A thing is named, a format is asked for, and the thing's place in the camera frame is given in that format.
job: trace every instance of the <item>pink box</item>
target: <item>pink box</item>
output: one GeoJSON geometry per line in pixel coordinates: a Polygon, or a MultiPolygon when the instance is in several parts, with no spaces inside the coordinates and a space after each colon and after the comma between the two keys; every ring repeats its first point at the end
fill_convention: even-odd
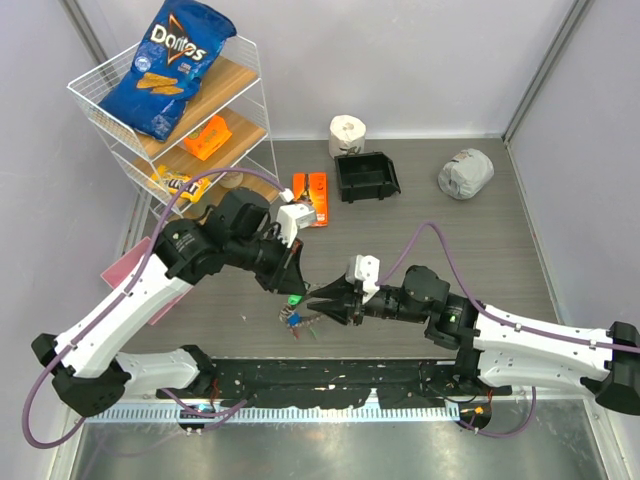
{"type": "MultiPolygon", "coordinates": [[[[138,264],[142,255],[147,250],[149,246],[149,242],[151,239],[149,237],[144,237],[138,244],[125,253],[116,263],[107,268],[100,275],[102,279],[107,282],[107,284],[111,288],[116,288],[120,283],[127,278],[127,276],[133,271],[135,266],[138,264]]],[[[158,320],[160,320],[165,313],[167,313],[171,308],[178,303],[184,295],[176,298],[171,303],[167,304],[162,310],[156,313],[147,323],[149,325],[155,325],[158,320]]]]}

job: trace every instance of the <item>green tape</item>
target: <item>green tape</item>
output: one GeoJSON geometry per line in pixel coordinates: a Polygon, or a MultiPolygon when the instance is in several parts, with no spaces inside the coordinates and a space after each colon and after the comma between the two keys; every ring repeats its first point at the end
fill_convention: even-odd
{"type": "Polygon", "coordinates": [[[289,305],[297,305],[302,300],[302,295],[291,295],[289,296],[289,305]]]}

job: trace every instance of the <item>doritos logo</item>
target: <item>doritos logo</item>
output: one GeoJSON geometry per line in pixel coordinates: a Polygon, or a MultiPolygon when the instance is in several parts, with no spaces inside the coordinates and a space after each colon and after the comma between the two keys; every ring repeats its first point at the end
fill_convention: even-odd
{"type": "Polygon", "coordinates": [[[151,32],[151,41],[167,48],[167,65],[171,65],[171,62],[182,55],[191,57],[193,61],[199,62],[207,54],[206,50],[198,48],[191,41],[187,32],[184,31],[184,27],[173,13],[169,14],[169,28],[159,23],[154,25],[151,32]]]}

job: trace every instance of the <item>gray floor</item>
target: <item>gray floor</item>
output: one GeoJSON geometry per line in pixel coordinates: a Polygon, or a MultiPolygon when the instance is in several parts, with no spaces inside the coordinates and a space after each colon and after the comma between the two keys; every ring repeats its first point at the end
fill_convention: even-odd
{"type": "MultiPolygon", "coordinates": [[[[294,172],[329,173],[329,226],[301,234],[305,280],[336,279],[348,257],[357,253],[379,257],[386,271],[419,223],[430,219],[444,229],[477,297],[520,315],[555,321],[514,171],[500,140],[367,141],[367,149],[384,151],[393,159],[402,194],[342,203],[326,142],[276,143],[285,185],[291,184],[294,172]],[[478,148],[493,160],[495,177],[475,198],[461,202],[444,195],[436,178],[442,165],[466,147],[478,148]]],[[[400,284],[411,264],[427,265],[455,283],[431,232],[425,232],[390,283],[400,284]]],[[[452,290],[460,293],[457,285],[452,290]]],[[[366,319],[360,327],[325,320],[315,328],[317,340],[304,332],[296,341],[277,320],[284,300],[263,292],[249,273],[227,268],[198,284],[159,324],[143,328],[126,350],[162,352],[196,343],[213,356],[451,357],[423,338],[423,326],[376,319],[366,319]]]]}
{"type": "MultiPolygon", "coordinates": [[[[528,409],[528,402],[494,401],[491,430],[515,428],[528,409]]],[[[529,428],[508,440],[475,436],[452,422],[281,423],[180,435],[149,451],[177,431],[168,424],[89,425],[71,480],[607,478],[583,404],[576,400],[540,401],[529,428]],[[100,441],[111,454],[99,448],[100,441]],[[114,452],[135,456],[118,458],[114,452]]]]}

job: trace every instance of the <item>toilet paper roll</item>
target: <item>toilet paper roll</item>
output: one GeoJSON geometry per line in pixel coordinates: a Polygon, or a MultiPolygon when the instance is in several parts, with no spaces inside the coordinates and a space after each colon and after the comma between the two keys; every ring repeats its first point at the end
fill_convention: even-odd
{"type": "Polygon", "coordinates": [[[338,155],[362,153],[366,133],[367,127],[356,117],[333,117],[329,125],[329,154],[335,158],[338,155]]]}

